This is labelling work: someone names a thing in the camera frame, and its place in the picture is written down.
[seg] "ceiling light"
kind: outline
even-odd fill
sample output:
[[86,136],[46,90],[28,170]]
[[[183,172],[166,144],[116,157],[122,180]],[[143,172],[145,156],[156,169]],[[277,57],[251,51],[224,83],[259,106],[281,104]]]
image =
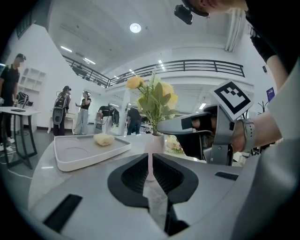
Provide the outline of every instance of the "ceiling light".
[[202,110],[205,107],[206,103],[202,103],[201,106],[199,107],[200,110]]
[[70,49],[68,49],[68,48],[66,48],[66,47],[63,47],[63,46],[60,46],[62,49],[64,49],[64,50],[66,50],[66,51],[68,51],[68,52],[72,52],[72,50],[70,50]]
[[93,61],[91,61],[91,60],[89,60],[89,59],[87,59],[87,58],[84,58],[83,60],[86,60],[86,61],[88,61],[88,62],[90,62],[90,63],[92,63],[92,64],[95,64]]
[[113,105],[113,106],[119,107],[118,105],[116,105],[116,104],[112,104],[112,103],[110,103],[109,105]]
[[130,31],[134,32],[134,33],[138,33],[141,31],[141,26],[137,23],[133,23],[130,25]]

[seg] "sleeve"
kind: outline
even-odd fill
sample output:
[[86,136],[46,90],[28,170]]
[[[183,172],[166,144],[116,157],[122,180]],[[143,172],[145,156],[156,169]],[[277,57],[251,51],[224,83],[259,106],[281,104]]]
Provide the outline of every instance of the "sleeve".
[[267,62],[271,56],[276,55],[273,49],[261,37],[252,36],[251,41],[265,62]]
[[1,76],[0,76],[0,78],[2,78],[2,79],[6,79],[7,77],[7,73],[8,73],[8,67],[5,67],[4,69],[3,69],[3,71],[1,72]]

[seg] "watch strap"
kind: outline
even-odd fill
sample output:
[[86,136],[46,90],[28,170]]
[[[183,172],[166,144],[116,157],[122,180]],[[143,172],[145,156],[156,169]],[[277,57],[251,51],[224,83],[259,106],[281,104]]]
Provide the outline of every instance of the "watch strap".
[[241,120],[244,127],[245,147],[243,152],[249,152],[255,147],[255,125],[251,119]]

